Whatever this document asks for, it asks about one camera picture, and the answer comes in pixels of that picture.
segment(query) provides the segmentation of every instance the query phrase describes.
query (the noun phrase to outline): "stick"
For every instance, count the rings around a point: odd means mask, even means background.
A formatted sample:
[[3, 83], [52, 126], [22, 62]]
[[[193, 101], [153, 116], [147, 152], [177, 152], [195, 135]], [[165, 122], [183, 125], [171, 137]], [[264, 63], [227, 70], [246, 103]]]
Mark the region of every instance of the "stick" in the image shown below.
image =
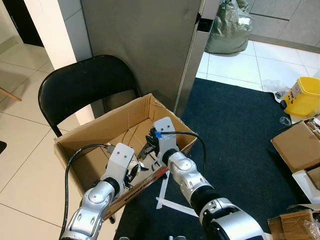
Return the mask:
[[20, 98], [16, 97], [15, 95], [11, 94], [10, 92], [4, 90], [4, 89], [1, 88], [1, 87], [0, 87], [0, 92], [3, 93], [3, 94], [5, 94], [5, 95], [8, 95], [10, 98], [12, 98], [12, 99], [14, 99], [14, 100], [16, 100], [16, 101], [18, 101], [18, 102], [21, 102], [21, 99], [20, 99]]

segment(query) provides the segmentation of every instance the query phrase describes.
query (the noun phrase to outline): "brown cardboard box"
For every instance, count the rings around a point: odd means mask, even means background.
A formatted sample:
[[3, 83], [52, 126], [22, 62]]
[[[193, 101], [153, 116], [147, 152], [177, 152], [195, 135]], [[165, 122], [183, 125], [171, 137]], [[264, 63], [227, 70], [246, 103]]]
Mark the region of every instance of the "brown cardboard box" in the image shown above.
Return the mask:
[[314, 186], [320, 190], [320, 166], [306, 172], [313, 182]]
[[274, 137], [271, 142], [293, 173], [320, 164], [320, 140], [305, 121]]
[[273, 240], [313, 240], [305, 228], [305, 220], [313, 222], [311, 209], [287, 213], [268, 220]]
[[[90, 144], [116, 145], [122, 142], [135, 150], [136, 156], [146, 144], [146, 135], [153, 127], [153, 122], [164, 117], [170, 117], [176, 131], [192, 132], [178, 117], [166, 109], [152, 94], [137, 98], [128, 104], [116, 108], [103, 116], [75, 128], [56, 138], [54, 153], [65, 168], [69, 158], [81, 147]], [[179, 149], [188, 153], [196, 138], [190, 135], [176, 136]], [[97, 147], [83, 151], [83, 155], [74, 162], [69, 176], [75, 182], [81, 195], [88, 190], [95, 180], [99, 180], [106, 171], [110, 155]], [[105, 219], [112, 216], [122, 206], [137, 196], [148, 185], [162, 176], [166, 166], [161, 166], [152, 172], [152, 157], [147, 157], [143, 163], [149, 168], [147, 172], [140, 172], [132, 184], [133, 189], [125, 192], [109, 207]]]

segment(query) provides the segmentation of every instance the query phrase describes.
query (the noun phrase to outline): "green plastic bag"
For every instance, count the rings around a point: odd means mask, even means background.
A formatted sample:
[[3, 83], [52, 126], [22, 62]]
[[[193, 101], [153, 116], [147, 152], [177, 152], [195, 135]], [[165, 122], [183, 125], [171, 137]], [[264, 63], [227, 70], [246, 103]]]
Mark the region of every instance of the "green plastic bag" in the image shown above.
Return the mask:
[[214, 19], [205, 51], [233, 54], [244, 51], [252, 30], [252, 18], [245, 0], [223, 0]]

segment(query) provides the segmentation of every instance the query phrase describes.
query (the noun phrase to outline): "doorway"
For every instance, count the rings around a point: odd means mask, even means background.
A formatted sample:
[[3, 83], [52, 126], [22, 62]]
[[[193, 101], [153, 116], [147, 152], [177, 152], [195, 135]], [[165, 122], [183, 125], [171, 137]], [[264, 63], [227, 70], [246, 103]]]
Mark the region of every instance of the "doorway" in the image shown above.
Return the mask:
[[23, 43], [43, 47], [24, 0], [2, 0]]

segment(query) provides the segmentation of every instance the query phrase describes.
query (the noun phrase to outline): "yellow container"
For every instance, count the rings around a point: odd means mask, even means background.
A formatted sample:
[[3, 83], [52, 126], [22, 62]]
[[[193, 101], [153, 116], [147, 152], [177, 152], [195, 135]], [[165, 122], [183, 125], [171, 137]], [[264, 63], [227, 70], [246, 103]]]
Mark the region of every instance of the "yellow container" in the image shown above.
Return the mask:
[[320, 79], [300, 77], [283, 98], [287, 114], [312, 117], [320, 112]]

